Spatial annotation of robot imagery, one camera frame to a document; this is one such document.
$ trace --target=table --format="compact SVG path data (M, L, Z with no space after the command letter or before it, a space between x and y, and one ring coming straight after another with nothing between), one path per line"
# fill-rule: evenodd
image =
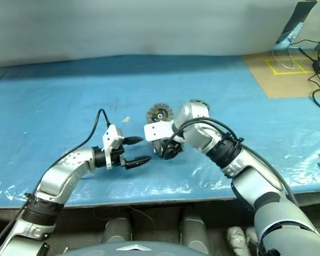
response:
M268 99L241 57L122 56L0 68L0 208L19 207L47 167L89 134L99 108L125 136L142 136L146 112L190 99L211 105L282 173L295 193L320 191L320 109L309 98ZM129 122L122 122L130 117ZM87 146L102 146L102 119ZM163 161L146 141L126 158L152 155L126 171L85 176L67 207L233 198L230 180L185 147Z

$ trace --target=white wall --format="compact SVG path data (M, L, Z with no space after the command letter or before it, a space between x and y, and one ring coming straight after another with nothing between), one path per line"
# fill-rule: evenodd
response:
M0 0L0 66L270 50L298 0Z
M310 39L314 41L320 41L320 0L314 6L307 19L303 25L298 36L295 38L294 42ZM306 48L315 48L317 44L311 42L303 42L297 46Z

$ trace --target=cardboard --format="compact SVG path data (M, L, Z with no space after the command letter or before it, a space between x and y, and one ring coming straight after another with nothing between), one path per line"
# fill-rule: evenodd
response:
M307 52L312 58L316 58L316 52ZM274 52L277 60L286 66L292 66L285 52ZM269 98L309 97L317 85L308 81L313 74L312 61L299 51L291 51L295 63L294 69L287 69L277 63L271 52L245 55L243 59L247 63L252 75L259 83ZM314 81L320 84L317 77Z

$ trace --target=robotic arm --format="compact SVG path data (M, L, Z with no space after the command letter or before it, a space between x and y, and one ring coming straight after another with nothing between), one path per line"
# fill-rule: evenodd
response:
M141 137L123 137L122 131L110 124L103 135L103 149L80 148L49 168L1 245L0 256L46 255L49 246L45 240L54 231L56 219L81 177L98 167L111 169L120 165L131 169L148 162L149 156L132 161L123 158L123 145L141 140Z
M243 146L241 139L197 118L208 120L209 106L197 100L187 102L173 121L147 124L146 140L162 141L162 156L171 138L177 143L186 142L232 179L236 197L255 211L260 255L320 255L320 234L299 207L286 198L281 181L270 168Z

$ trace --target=circular saw blade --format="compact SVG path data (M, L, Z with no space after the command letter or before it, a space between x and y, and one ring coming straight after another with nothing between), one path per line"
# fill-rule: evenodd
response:
M147 112L147 123L156 123L161 121L171 121L174 114L169 105L158 103L153 105Z

